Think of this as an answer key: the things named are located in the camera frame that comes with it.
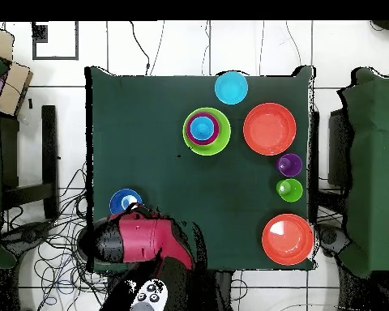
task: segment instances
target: green plate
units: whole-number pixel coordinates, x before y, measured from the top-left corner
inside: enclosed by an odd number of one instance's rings
[[[205,146],[200,146],[196,143],[193,143],[190,141],[190,139],[187,137],[186,134],[186,126],[187,122],[190,120],[192,116],[194,116],[196,113],[200,112],[208,112],[212,114],[218,124],[219,124],[219,134],[215,141],[213,141],[210,144],[207,144]],[[196,109],[193,111],[189,116],[186,118],[185,123],[183,125],[183,139],[185,140],[186,145],[196,154],[202,155],[202,156],[210,156],[215,155],[218,152],[222,151],[226,145],[229,142],[230,138],[230,124],[228,118],[219,110],[214,108],[201,108]]]

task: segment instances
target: red bowl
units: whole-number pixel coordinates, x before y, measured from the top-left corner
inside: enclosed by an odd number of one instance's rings
[[[280,104],[261,104],[248,113],[243,124],[246,143],[259,154],[272,156],[285,151],[297,131],[293,115]]]

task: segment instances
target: red plate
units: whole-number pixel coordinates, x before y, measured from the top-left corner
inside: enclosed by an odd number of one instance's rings
[[[243,123],[243,135],[253,151],[276,155],[293,142],[297,127],[293,115],[280,104],[266,103],[254,107]]]
[[[299,215],[278,215],[263,230],[263,250],[272,261],[284,266],[304,261],[313,241],[311,226]]]

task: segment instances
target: green cup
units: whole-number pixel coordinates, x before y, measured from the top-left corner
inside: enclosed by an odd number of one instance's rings
[[[296,179],[278,181],[276,192],[286,202],[296,202],[302,196],[302,184]]]

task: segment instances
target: bowl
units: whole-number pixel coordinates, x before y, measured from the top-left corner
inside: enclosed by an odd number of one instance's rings
[[[112,215],[123,212],[130,204],[137,202],[143,204],[143,200],[137,192],[131,189],[122,189],[111,197],[109,209]]]
[[[212,136],[210,138],[205,139],[205,140],[196,139],[193,136],[193,134],[190,132],[191,123],[198,117],[207,117],[207,118],[209,118],[213,122],[213,134],[212,134]],[[192,141],[193,143],[198,144],[200,146],[206,146],[206,145],[212,143],[213,141],[215,141],[215,139],[217,138],[218,134],[219,134],[219,124],[218,124],[218,121],[210,113],[207,113],[207,112],[196,113],[196,114],[192,115],[190,117],[189,121],[187,122],[187,125],[186,125],[186,135],[187,135],[187,137],[190,139],[190,141]]]
[[[234,105],[243,101],[248,92],[246,77],[237,71],[228,71],[217,78],[215,94],[224,104]]]
[[[217,135],[216,139],[207,145],[199,145],[190,140],[190,138],[187,136],[187,124],[192,116],[194,116],[197,113],[210,113],[216,120],[219,126],[219,134]],[[183,139],[185,141],[185,144],[196,154],[199,154],[201,156],[212,156],[220,151],[222,151],[227,144],[229,143],[230,139],[230,124],[228,118],[219,110],[214,108],[201,108],[196,109],[193,111],[185,120],[183,124]]]
[[[248,113],[243,124],[243,135],[253,151],[273,156],[285,151],[297,131],[293,115],[282,105],[260,104]]]

